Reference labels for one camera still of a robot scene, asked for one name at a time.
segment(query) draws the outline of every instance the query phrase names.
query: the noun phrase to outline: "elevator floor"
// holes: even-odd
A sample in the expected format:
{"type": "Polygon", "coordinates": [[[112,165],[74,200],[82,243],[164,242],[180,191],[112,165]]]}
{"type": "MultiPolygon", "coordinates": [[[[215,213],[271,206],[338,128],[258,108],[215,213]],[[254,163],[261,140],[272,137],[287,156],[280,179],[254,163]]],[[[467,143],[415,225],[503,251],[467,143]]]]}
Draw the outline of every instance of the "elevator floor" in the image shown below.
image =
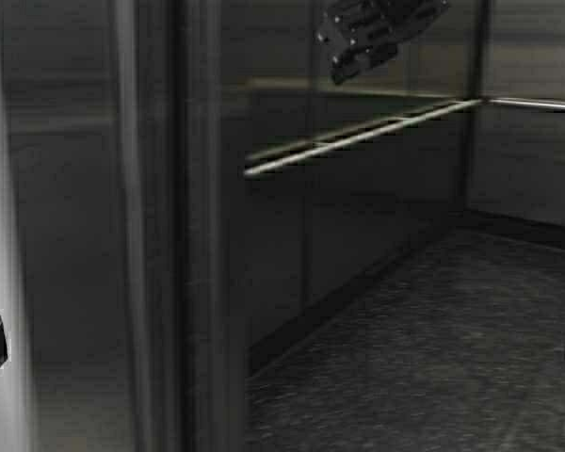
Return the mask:
{"type": "Polygon", "coordinates": [[[250,451],[565,451],[565,252],[457,231],[250,381],[250,451]]]}

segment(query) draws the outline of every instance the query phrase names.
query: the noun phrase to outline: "stainless steel panel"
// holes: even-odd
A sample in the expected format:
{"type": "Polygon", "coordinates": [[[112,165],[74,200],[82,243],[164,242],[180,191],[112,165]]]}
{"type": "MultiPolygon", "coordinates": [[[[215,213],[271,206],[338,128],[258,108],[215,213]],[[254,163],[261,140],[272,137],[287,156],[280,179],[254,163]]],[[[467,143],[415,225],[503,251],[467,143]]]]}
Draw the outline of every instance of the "stainless steel panel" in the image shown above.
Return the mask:
{"type": "Polygon", "coordinates": [[[565,226],[565,112],[484,108],[469,205],[565,226]]]}
{"type": "Polygon", "coordinates": [[[47,452],[134,448],[108,6],[1,5],[32,396],[47,452]]]}
{"type": "Polygon", "coordinates": [[[565,0],[495,4],[486,94],[565,100],[565,0]]]}

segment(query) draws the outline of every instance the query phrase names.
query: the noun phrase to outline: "baseboard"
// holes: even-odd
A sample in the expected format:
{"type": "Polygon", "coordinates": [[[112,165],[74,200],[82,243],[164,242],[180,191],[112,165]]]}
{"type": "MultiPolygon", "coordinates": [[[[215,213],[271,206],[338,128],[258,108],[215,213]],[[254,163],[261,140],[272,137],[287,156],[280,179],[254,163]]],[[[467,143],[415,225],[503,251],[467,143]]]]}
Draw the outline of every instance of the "baseboard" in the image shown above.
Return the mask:
{"type": "Polygon", "coordinates": [[[523,218],[466,210],[457,218],[457,226],[485,234],[565,250],[565,227],[523,218]]]}

